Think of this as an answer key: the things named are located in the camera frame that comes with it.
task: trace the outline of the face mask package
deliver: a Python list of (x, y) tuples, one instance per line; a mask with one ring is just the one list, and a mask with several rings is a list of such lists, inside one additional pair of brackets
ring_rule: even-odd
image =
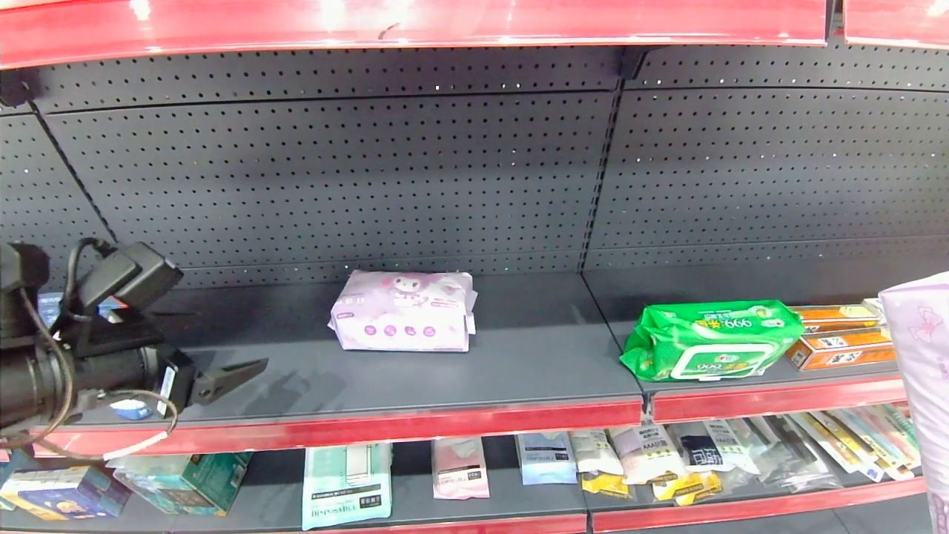
[(620, 360), (650, 381), (762, 374), (804, 333), (777, 300), (647, 306)]
[(663, 426), (617, 427), (608, 433), (623, 465), (624, 484), (646, 485), (685, 476), (682, 457)]
[(578, 471), (623, 476), (623, 464), (609, 445), (606, 432), (601, 429), (574, 430), (568, 434), (577, 459)]
[(353, 271), (329, 328), (344, 350), (466, 353), (477, 293), (468, 273)]
[(436, 499), (487, 499), (488, 468), (481, 438), (432, 442), (433, 491)]
[(577, 463), (566, 432), (517, 434), (524, 486), (576, 484)]
[(303, 529), (389, 517), (392, 445), (307, 449)]

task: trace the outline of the store shelf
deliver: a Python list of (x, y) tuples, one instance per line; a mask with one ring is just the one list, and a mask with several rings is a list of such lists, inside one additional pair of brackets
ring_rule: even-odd
[[(859, 302), (902, 281), (944, 268), (944, 257), (821, 259), (733, 265), (642, 267), (584, 274), (622, 347), (650, 303), (778, 298), (784, 302)], [(828, 288), (835, 288), (830, 293)], [(905, 399), (895, 364), (800, 372), (785, 359), (764, 375), (721, 381), (640, 383), (658, 423), (828, 410)]]
[[(432, 497), (431, 446), (428, 442), (399, 443), (393, 447), (392, 515), (389, 518), (318, 529), (316, 532), (531, 532), (580, 534), (586, 532), (586, 503), (578, 486), (521, 485), (517, 452), (511, 436), (484, 439), (490, 499), (439, 501)], [(152, 510), (126, 509), (115, 521), (76, 521), (67, 530), (141, 532), (299, 532), (303, 503), (304, 452), (280, 450), (254, 455), (237, 499), (226, 517), (166, 516)], [(147, 523), (153, 515), (171, 518), (171, 525)], [(63, 530), (25, 512), (4, 516), (3, 527), (39, 532)]]
[[(344, 352), (326, 326), (342, 284), (172, 292), (153, 307), (199, 367), (260, 357), (267, 370), (193, 406), (148, 454), (339, 445), (636, 425), (642, 392), (579, 275), (479, 277), (469, 353)], [(104, 453), (160, 422), (110, 410), (53, 441)]]
[(846, 0), (844, 37), (862, 45), (949, 49), (949, 4), (942, 0)]
[[(840, 469), (835, 470), (843, 482), (843, 488), (789, 494), (786, 491), (748, 485), (739, 487), (731, 495), (691, 506), (631, 505), (600, 495), (586, 497), (592, 516), (593, 532), (601, 533), (730, 522), (827, 510), (898, 499), (924, 493), (926, 490), (922, 477), (871, 484), (863, 475), (847, 475)], [(641, 502), (648, 503), (651, 498), (652, 495), (648, 491), (642, 492)]]
[[(743, 44), (822, 46), (823, 0), (14, 0), (0, 66), (293, 48)], [(216, 24), (208, 25), (214, 20)]]

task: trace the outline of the product box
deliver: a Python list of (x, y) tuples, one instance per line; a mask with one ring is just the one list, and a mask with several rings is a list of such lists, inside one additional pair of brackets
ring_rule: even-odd
[(801, 371), (896, 360), (886, 328), (804, 334), (787, 355)]
[(109, 462), (117, 480), (168, 514), (227, 515), (248, 453), (126, 456)]
[(303, 529), (389, 517), (392, 444), (307, 449)]
[(863, 304), (843, 306), (791, 306), (808, 333), (852, 330), (880, 325), (880, 316)]
[(44, 521), (119, 517), (129, 491), (95, 467), (17, 471), (0, 495)]
[[(0, 462), (0, 487), (7, 481), (14, 471), (39, 469), (39, 464), (20, 449), (9, 452), (8, 462)], [(0, 496), (0, 510), (14, 510), (16, 505)]]

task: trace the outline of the pink tissue pack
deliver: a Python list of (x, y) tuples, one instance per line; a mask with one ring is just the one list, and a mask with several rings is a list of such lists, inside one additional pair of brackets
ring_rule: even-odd
[(468, 273), (353, 271), (329, 328), (347, 351), (465, 353), (476, 298)]
[(488, 468), (481, 438), (432, 442), (432, 490), (436, 499), (487, 499)]
[(949, 532), (949, 272), (880, 293), (920, 444), (933, 530)]

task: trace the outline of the tissue pack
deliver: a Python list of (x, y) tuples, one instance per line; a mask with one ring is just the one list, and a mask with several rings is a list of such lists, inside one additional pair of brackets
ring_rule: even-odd
[(949, 272), (880, 292), (916, 424), (933, 525), (949, 523)]
[(577, 463), (566, 432), (517, 434), (517, 456), (524, 486), (577, 483)]
[(17, 471), (4, 499), (44, 521), (119, 517), (129, 490), (95, 467)]
[(620, 360), (643, 380), (740, 378), (762, 374), (803, 333), (777, 300), (646, 306)]
[(247, 472), (246, 452), (124, 456), (116, 480), (166, 514), (227, 515)]
[(389, 517), (392, 444), (307, 449), (303, 529)]
[(436, 499), (487, 499), (488, 468), (481, 438), (432, 442), (432, 489)]
[(465, 353), (476, 297), (468, 273), (353, 271), (329, 328), (348, 351)]

